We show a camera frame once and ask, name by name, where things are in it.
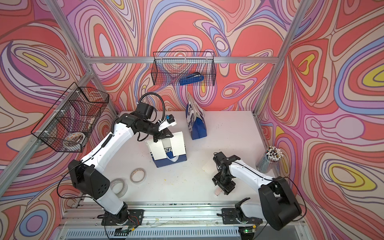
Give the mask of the pink white mini stapler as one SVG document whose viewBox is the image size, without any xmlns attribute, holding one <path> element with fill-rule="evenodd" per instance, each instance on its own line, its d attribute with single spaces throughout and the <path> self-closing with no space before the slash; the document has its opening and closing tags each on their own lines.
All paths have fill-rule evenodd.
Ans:
<svg viewBox="0 0 384 240">
<path fill-rule="evenodd" d="M 222 192 L 222 189 L 217 188 L 217 189 L 215 190 L 215 196 L 218 197 L 218 196 L 221 194 L 221 192 Z"/>
</svg>

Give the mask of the blue white bag with handles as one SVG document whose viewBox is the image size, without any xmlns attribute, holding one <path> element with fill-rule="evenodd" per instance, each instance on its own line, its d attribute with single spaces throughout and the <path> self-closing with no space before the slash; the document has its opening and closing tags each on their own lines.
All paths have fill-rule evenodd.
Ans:
<svg viewBox="0 0 384 240">
<path fill-rule="evenodd" d="M 180 156 L 173 155 L 170 138 L 159 140 L 156 143 L 151 139 L 146 141 L 146 144 L 157 168 L 187 161 L 187 153 Z"/>
</svg>

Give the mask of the blue white paper bag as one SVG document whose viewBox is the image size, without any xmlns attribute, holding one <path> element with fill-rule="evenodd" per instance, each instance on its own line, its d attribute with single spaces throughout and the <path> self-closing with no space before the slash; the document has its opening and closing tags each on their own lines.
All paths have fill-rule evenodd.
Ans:
<svg viewBox="0 0 384 240">
<path fill-rule="evenodd" d="M 198 105 L 193 96 L 187 92 L 186 120 L 192 140 L 205 138 L 207 126 L 205 123 L 204 110 Z"/>
</svg>

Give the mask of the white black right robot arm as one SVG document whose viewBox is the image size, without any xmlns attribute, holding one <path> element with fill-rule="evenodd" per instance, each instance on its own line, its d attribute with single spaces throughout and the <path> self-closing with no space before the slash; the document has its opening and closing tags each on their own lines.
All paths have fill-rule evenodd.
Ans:
<svg viewBox="0 0 384 240">
<path fill-rule="evenodd" d="M 276 231 L 293 222 L 302 214 L 293 190 L 283 177 L 270 177 L 248 166 L 240 157 L 227 157 L 224 153 L 214 153 L 213 160 L 218 173 L 212 178 L 225 195 L 229 195 L 236 186 L 233 179 L 239 179 L 258 192 L 260 201 L 251 202 L 246 197 L 231 209 L 222 209 L 219 214 L 225 225 L 253 224 L 266 222 Z"/>
</svg>

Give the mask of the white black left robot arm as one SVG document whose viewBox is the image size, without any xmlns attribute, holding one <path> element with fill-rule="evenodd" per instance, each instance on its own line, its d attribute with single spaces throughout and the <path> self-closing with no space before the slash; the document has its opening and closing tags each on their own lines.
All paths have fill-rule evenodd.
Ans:
<svg viewBox="0 0 384 240">
<path fill-rule="evenodd" d="M 150 119 L 154 107 L 143 102 L 147 96 L 160 95 L 149 92 L 141 96 L 135 111 L 122 114 L 114 119 L 109 134 L 80 161 L 72 160 L 69 174 L 73 187 L 91 198 L 105 211 L 105 217 L 111 218 L 116 225 L 125 225 L 130 220 L 127 204 L 124 203 L 110 188 L 110 180 L 103 174 L 106 166 L 118 150 L 134 135 L 141 133 L 152 136 L 156 143 L 163 139 L 172 138 L 168 129 L 176 125 L 173 116 L 162 113 L 157 122 Z"/>
</svg>

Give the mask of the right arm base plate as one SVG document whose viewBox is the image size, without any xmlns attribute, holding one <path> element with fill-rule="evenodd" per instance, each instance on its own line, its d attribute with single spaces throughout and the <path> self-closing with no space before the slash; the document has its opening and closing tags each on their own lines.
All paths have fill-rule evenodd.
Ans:
<svg viewBox="0 0 384 240">
<path fill-rule="evenodd" d="M 222 218 L 224 225 L 251 224 L 259 226 L 263 223 L 263 219 L 246 217 L 243 213 L 235 208 L 223 208 L 221 209 L 221 213 L 217 214 L 217 216 Z"/>
</svg>

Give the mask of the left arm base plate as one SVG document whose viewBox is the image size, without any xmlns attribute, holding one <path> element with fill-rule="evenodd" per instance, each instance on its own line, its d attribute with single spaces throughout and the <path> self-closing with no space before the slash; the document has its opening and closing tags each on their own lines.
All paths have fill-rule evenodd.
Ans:
<svg viewBox="0 0 384 240">
<path fill-rule="evenodd" d="M 99 215 L 103 226 L 140 226 L 144 219 L 144 210 L 142 209 L 122 209 L 118 214 L 112 215 L 105 212 Z"/>
</svg>

